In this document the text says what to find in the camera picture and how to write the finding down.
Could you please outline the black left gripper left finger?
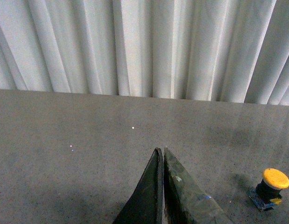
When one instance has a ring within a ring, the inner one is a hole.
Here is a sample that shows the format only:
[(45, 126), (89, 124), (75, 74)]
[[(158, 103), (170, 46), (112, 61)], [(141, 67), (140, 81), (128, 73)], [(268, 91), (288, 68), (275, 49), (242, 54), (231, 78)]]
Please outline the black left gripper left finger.
[(133, 194), (113, 223), (162, 223), (163, 182), (163, 155), (160, 148), (155, 148)]

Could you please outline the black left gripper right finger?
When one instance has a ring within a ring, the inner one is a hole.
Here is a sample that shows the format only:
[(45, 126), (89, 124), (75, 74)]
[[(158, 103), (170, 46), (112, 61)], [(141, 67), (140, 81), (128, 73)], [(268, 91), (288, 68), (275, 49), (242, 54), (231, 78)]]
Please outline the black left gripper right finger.
[(232, 224), (217, 202), (168, 149), (164, 149), (164, 194), (169, 224)]

